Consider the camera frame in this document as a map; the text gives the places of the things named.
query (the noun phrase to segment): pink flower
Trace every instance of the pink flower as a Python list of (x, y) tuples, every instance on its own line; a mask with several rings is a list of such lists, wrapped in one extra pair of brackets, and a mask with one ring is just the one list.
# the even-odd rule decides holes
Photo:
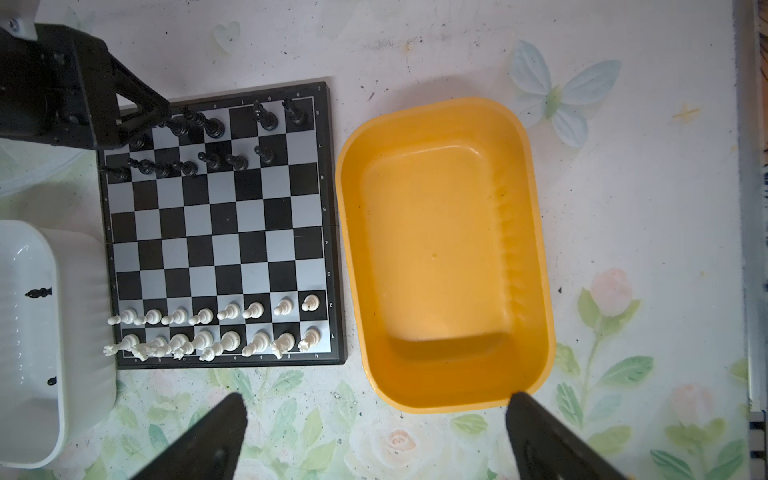
[(605, 316), (624, 313), (632, 301), (632, 285), (627, 273), (620, 268), (612, 268), (599, 273), (592, 280), (590, 288), (592, 299)]
[(683, 425), (704, 425), (712, 419), (712, 392), (696, 383), (677, 387), (672, 392), (671, 403)]

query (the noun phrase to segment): yellow tray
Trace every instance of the yellow tray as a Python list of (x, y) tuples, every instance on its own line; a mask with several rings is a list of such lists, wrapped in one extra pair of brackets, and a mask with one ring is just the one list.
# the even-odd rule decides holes
[(362, 364), (406, 412), (506, 405), (554, 362), (531, 162), (520, 121), (483, 98), (383, 115), (336, 166)]

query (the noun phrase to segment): white chess piece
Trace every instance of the white chess piece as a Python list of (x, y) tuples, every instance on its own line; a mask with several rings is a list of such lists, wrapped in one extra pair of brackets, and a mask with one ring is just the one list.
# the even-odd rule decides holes
[(264, 332), (258, 332), (250, 340), (250, 343), (243, 347), (243, 356), (251, 356), (254, 353), (262, 353), (268, 346), (270, 346), (270, 336)]
[(187, 337), (183, 333), (177, 333), (176, 335), (170, 338), (169, 343), (166, 343), (163, 346), (157, 347), (154, 350), (154, 356), (166, 356), (169, 353), (173, 352), (175, 349), (179, 348), (183, 343), (189, 342), (189, 341), (190, 341), (189, 337)]
[(304, 333), (304, 338), (299, 342), (299, 351), (305, 352), (320, 343), (320, 332), (316, 328), (309, 328)]
[(304, 303), (301, 304), (301, 309), (305, 312), (314, 312), (319, 306), (320, 298), (318, 298), (317, 295), (307, 295), (304, 299)]
[(110, 325), (117, 325), (118, 323), (133, 323), (136, 319), (136, 310), (131, 308), (123, 310), (120, 315), (111, 316), (107, 319), (107, 323)]
[(253, 302), (248, 306), (247, 310), (243, 311), (243, 318), (259, 318), (264, 314), (264, 305), (258, 302)]
[(235, 319), (238, 316), (240, 316), (240, 305), (237, 305), (236, 303), (230, 303), (227, 305), (227, 308), (216, 314), (216, 318), (219, 320)]
[(160, 313), (160, 310), (152, 309), (146, 312), (144, 316), (138, 317), (134, 321), (134, 323), (136, 323), (136, 325), (144, 325), (145, 323), (149, 323), (150, 325), (157, 325), (158, 323), (160, 323), (160, 319), (162, 317), (163, 317), (163, 314)]
[(187, 321), (187, 311), (183, 308), (177, 308), (172, 314), (164, 316), (160, 323), (170, 325), (172, 323), (184, 323)]
[(185, 355), (189, 355), (195, 350), (203, 350), (214, 344), (214, 336), (210, 332), (203, 330), (194, 336), (191, 342), (184, 342), (181, 346), (174, 350), (174, 358), (176, 360), (181, 359)]
[(213, 345), (209, 346), (205, 350), (203, 350), (203, 353), (200, 355), (200, 360), (204, 362), (210, 362), (214, 359), (214, 357), (217, 357), (224, 353), (224, 350), (228, 352), (232, 352), (235, 350), (238, 346), (240, 346), (240, 336), (237, 335), (235, 332), (227, 332), (224, 333), (221, 336), (221, 341), (216, 342)]
[(202, 323), (203, 325), (207, 325), (211, 322), (211, 320), (214, 319), (214, 312), (210, 308), (204, 308), (201, 311), (197, 312), (197, 315), (192, 315), (190, 317), (190, 325), (197, 325), (198, 323)]
[(290, 299), (284, 298), (277, 304), (272, 313), (275, 315), (288, 315), (293, 310), (293, 302)]
[(130, 335), (124, 336), (118, 344), (111, 343), (110, 345), (104, 347), (104, 354), (106, 356), (112, 356), (121, 350), (130, 350), (133, 346), (138, 345), (138, 343), (139, 337), (132, 333)]
[(283, 354), (292, 349), (294, 345), (296, 345), (296, 339), (294, 339), (293, 335), (290, 333), (285, 332), (283, 335), (278, 337), (277, 340), (272, 342), (272, 353), (275, 354), (278, 360), (282, 359)]
[(131, 348), (131, 353), (142, 362), (146, 362), (151, 356), (155, 356), (157, 349), (166, 346), (168, 342), (161, 336), (154, 337), (147, 343), (139, 343)]

